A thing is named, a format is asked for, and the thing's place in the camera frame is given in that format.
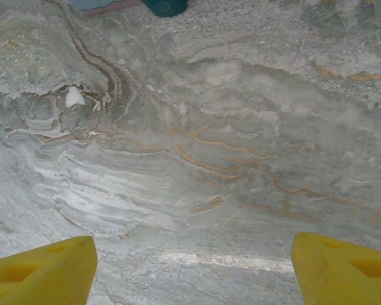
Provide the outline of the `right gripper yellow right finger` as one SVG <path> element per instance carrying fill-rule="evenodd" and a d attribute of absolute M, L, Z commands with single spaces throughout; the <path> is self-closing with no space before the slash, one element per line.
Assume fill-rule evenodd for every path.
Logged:
<path fill-rule="evenodd" d="M 315 233 L 293 240 L 305 304 L 381 304 L 381 251 Z"/>

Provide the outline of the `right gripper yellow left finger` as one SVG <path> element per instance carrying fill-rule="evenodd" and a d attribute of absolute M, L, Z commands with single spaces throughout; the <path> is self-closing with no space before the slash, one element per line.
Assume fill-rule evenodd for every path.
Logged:
<path fill-rule="evenodd" d="M 0 304 L 86 304 L 97 269 L 91 236 L 0 259 Z"/>

